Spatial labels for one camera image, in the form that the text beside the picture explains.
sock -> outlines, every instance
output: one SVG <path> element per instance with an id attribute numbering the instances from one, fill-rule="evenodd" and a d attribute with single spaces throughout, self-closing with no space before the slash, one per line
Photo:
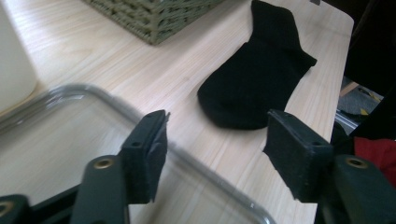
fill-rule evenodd
<path id="1" fill-rule="evenodd" d="M 284 110 L 301 77 L 316 63 L 300 46 L 290 11 L 253 0 L 253 34 L 198 90 L 204 113 L 222 128 L 267 126 L 269 109 Z"/>

red fabric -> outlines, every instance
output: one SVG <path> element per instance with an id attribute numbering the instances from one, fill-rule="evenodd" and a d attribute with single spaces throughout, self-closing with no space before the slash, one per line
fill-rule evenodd
<path id="1" fill-rule="evenodd" d="M 372 162 L 396 188 L 396 142 L 355 137 L 354 143 L 355 155 Z"/>

clear plastic tray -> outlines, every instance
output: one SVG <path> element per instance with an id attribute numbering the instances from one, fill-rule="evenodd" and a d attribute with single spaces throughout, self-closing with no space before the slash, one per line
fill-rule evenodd
<path id="1" fill-rule="evenodd" d="M 74 187 L 90 160 L 119 152 L 142 117 L 89 85 L 37 96 L 0 118 L 0 195 L 36 204 Z M 185 150 L 168 149 L 156 201 L 129 205 L 133 223 L 275 223 Z"/>

wicker basket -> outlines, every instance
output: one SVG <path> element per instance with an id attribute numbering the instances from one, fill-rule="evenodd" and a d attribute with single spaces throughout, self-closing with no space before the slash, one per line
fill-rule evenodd
<path id="1" fill-rule="evenodd" d="M 83 0 L 146 42 L 157 45 L 222 0 Z"/>

wooden table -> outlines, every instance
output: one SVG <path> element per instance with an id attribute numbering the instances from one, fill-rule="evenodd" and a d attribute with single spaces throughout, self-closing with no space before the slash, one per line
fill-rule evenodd
<path id="1" fill-rule="evenodd" d="M 248 40 L 250 1 L 227 0 L 152 47 L 79 0 L 2 0 L 35 67 L 32 97 L 83 82 L 119 96 L 142 113 L 171 112 L 169 139 L 255 199 L 278 223 L 312 223 L 315 204 L 293 200 L 262 153 L 266 129 L 223 130 L 207 120 L 196 92 Z M 303 49 L 318 59 L 286 111 L 330 139 L 353 20 L 322 2 L 266 0 L 294 15 Z"/>

